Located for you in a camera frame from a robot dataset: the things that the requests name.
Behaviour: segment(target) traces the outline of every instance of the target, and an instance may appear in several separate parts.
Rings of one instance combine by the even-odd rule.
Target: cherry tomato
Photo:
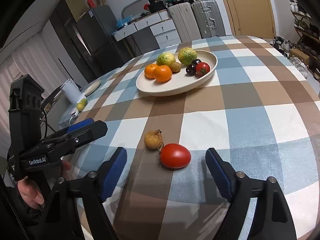
[[[190,163],[191,153],[180,144],[169,143],[162,147],[160,160],[168,168],[179,169]]]
[[[205,74],[209,73],[210,66],[205,62],[200,62],[196,65],[196,73],[202,77]]]

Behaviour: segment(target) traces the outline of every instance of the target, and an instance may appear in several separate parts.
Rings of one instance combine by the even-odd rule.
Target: cardboard box
[[[84,2],[84,0],[66,0],[66,3],[76,22],[80,19],[83,13],[89,10],[89,6]]]
[[[300,59],[305,65],[309,65],[310,62],[310,56],[303,53],[301,50],[299,49],[290,49],[289,51],[289,56],[290,57],[297,57],[298,59]]]

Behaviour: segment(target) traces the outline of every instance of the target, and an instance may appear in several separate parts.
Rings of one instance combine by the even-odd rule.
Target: orange
[[[144,69],[144,74],[147,78],[151,78],[154,79],[153,77],[153,71],[155,70],[155,68],[157,67],[157,64],[150,64],[148,66],[146,66],[146,68]]]
[[[168,66],[162,65],[155,68],[153,76],[159,82],[166,82],[172,77],[172,71]]]

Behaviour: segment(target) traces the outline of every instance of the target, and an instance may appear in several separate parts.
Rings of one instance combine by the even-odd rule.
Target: plaid tablecloth
[[[183,47],[217,56],[213,78],[180,95],[139,93],[135,83],[144,67],[162,52]],[[319,108],[304,77],[262,39],[226,36],[170,46],[102,77],[77,122],[103,120],[108,133],[69,157],[70,175],[78,178],[97,170],[122,146],[128,162],[104,203],[120,239],[212,239],[228,208],[204,160],[205,151],[214,147],[236,171],[251,178],[277,178],[297,237],[305,239],[319,218]],[[164,170],[157,152],[145,149],[145,133],[157,129],[165,144],[190,150],[189,166]],[[255,204],[252,199],[239,239],[247,238]],[[82,225],[89,229],[81,206],[79,201]]]

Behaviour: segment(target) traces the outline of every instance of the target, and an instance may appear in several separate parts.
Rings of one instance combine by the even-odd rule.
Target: blue gripper pad
[[[231,202],[236,192],[235,170],[230,163],[221,159],[214,148],[207,150],[205,162],[221,196]]]
[[[120,175],[127,163],[127,151],[118,147],[110,160],[101,164],[98,169],[99,199],[103,203],[111,197],[116,188]]]
[[[83,121],[81,121],[81,122],[79,122],[79,123],[76,123],[76,124],[74,124],[74,125],[71,125],[71,126],[68,128],[67,133],[73,132],[74,130],[77,130],[77,129],[79,129],[79,128],[82,128],[82,127],[84,127],[84,126],[86,126],[86,125],[89,125],[89,124],[92,124],[92,123],[94,123],[94,120],[93,120],[92,118],[88,118],[88,119],[83,120]]]

